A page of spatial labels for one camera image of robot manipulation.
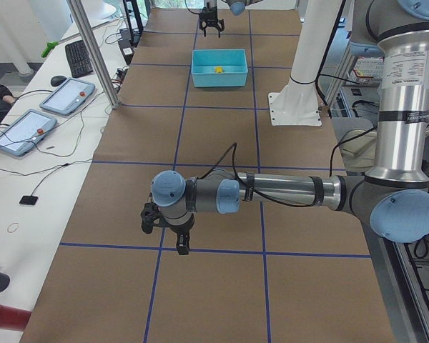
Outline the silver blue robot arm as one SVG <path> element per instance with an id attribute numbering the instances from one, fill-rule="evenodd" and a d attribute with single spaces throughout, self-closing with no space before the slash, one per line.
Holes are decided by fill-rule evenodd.
<path id="1" fill-rule="evenodd" d="M 259 3 L 260 0 L 227 0 L 226 3 L 230 11 L 239 16 L 247 6 Z M 204 36 L 207 35 L 207 28 L 215 28 L 218 37 L 225 30 L 225 22 L 223 19 L 218 18 L 217 0 L 204 1 L 204 6 L 198 13 L 199 29 L 203 32 Z"/>
<path id="2" fill-rule="evenodd" d="M 429 1 L 356 1 L 353 23 L 355 42 L 384 53 L 375 157 L 363 177 L 286 177 L 213 166 L 185 179 L 164 171 L 152 180 L 142 230 L 171 229 L 178 253 L 186 255 L 197 212 L 235 213 L 241 202 L 260 199 L 346 212 L 392 242 L 429 234 L 428 177 L 421 169 L 429 121 Z"/>

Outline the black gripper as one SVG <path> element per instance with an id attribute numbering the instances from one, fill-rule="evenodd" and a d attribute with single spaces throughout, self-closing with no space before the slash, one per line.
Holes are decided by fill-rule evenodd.
<path id="1" fill-rule="evenodd" d="M 203 31 L 204 37 L 207 36 L 207 27 L 216 28 L 218 31 L 225 30 L 224 20 L 218 18 L 217 9 L 202 9 L 199 12 L 199 29 Z"/>
<path id="2" fill-rule="evenodd" d="M 178 255 L 189 254 L 189 232 L 194 226 L 194 215 L 185 214 L 176 219 L 165 218 L 167 227 L 177 234 L 176 249 Z"/>

